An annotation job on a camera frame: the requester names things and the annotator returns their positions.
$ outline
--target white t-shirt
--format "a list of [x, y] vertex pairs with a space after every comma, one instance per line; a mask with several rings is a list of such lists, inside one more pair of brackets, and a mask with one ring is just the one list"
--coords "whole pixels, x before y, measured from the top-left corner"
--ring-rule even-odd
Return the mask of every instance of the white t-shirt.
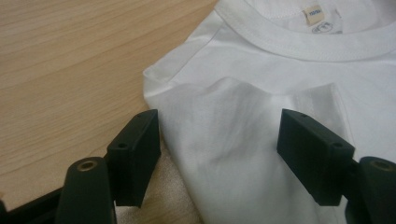
[[395, 1], [220, 0], [144, 75], [205, 223], [346, 223], [276, 153], [282, 108], [396, 162]]

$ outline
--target wood grain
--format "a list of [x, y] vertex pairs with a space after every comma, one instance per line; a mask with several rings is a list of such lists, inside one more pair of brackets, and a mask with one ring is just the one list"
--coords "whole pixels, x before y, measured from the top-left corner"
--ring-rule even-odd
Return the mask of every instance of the wood grain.
[[[7, 209], [59, 188], [148, 109], [142, 72], [180, 45], [214, 0], [0, 2], [0, 192]], [[121, 222], [200, 222], [164, 151], [143, 209]]]

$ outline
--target white fabric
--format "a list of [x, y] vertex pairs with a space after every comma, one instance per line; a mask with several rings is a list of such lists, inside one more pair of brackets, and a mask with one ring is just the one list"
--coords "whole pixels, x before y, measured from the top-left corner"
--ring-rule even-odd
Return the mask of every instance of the white fabric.
[[[314, 5], [336, 32], [307, 27]], [[145, 71], [145, 98], [205, 223], [345, 223], [345, 202], [316, 205], [277, 155], [280, 112], [322, 122], [355, 160], [396, 161], [395, 21], [389, 0], [219, 1]]]

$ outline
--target black clamp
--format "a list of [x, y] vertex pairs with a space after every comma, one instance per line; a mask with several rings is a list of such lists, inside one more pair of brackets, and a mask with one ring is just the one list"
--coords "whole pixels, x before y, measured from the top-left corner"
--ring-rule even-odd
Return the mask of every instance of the black clamp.
[[355, 148], [305, 114], [283, 109], [277, 152], [315, 202], [348, 199], [348, 224], [396, 223], [396, 164], [375, 157], [353, 161]]
[[158, 111], [140, 113], [114, 138], [104, 158], [72, 164], [62, 189], [10, 212], [0, 201], [0, 224], [117, 223], [114, 202], [142, 205], [160, 155]]

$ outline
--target clothing label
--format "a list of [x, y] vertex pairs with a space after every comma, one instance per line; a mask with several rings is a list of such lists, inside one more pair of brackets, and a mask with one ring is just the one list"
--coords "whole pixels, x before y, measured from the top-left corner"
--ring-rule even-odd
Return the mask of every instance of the clothing label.
[[306, 18], [306, 24], [309, 26], [324, 20], [324, 13], [320, 6], [306, 8], [303, 13]]

